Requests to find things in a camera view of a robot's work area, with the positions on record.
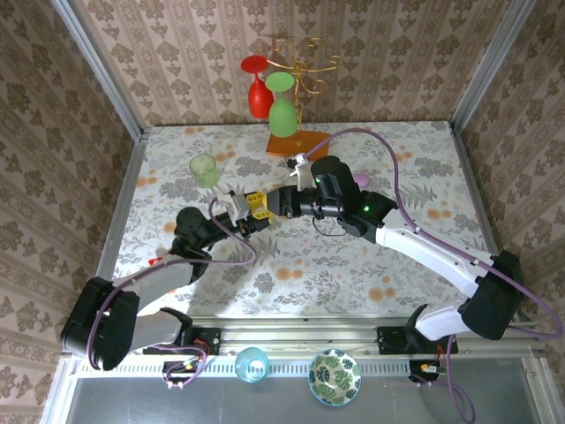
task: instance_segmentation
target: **green patterned plate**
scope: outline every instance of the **green patterned plate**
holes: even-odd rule
[[[327,349],[310,365],[310,390],[318,400],[330,406],[348,404],[361,388],[361,369],[346,351]]]

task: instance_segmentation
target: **beige wallpaper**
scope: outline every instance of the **beige wallpaper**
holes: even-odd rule
[[[537,1],[463,138],[501,246],[565,318],[565,2]],[[546,352],[565,399],[565,343]]]
[[[251,54],[345,60],[307,121],[450,120],[509,1],[74,0],[144,126],[245,123]]]
[[[49,2],[0,2],[0,422],[39,422],[132,149]]]

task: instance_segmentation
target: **blue glass cup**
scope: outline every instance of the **blue glass cup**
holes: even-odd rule
[[[244,382],[260,382],[268,373],[267,355],[257,347],[248,347],[236,358],[236,375]]]

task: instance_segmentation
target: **floral tablecloth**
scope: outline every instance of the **floral tablecloth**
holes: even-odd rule
[[[423,225],[468,246],[484,249],[454,141],[445,122],[311,124],[306,130],[334,133],[361,126],[382,134],[400,163],[402,195]],[[265,155],[267,125],[163,127],[151,132],[115,269],[115,277],[147,266],[171,244],[177,212],[207,205],[218,194],[261,190],[288,181],[282,158]],[[195,185],[188,163],[200,153],[215,156],[218,185]],[[351,170],[372,177],[366,190],[394,198],[393,167],[379,142],[357,133],[332,143]],[[341,227],[328,219],[325,232]],[[431,270],[395,251],[351,236],[327,238],[310,218],[277,219],[251,238],[259,253],[255,266],[210,265],[195,284],[166,294],[154,307],[194,315],[370,314],[408,316],[423,303],[452,299],[458,291]],[[248,253],[234,240],[218,243],[215,259],[239,260]]]

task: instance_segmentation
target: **light green glass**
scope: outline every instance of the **light green glass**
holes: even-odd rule
[[[196,155],[189,165],[194,179],[204,188],[215,186],[220,179],[220,174],[215,166],[215,159],[211,155]]]
[[[294,86],[294,77],[288,72],[275,72],[267,77],[265,85],[271,91],[282,93]],[[290,137],[298,129],[297,112],[291,102],[279,94],[268,114],[271,133],[277,137]]]

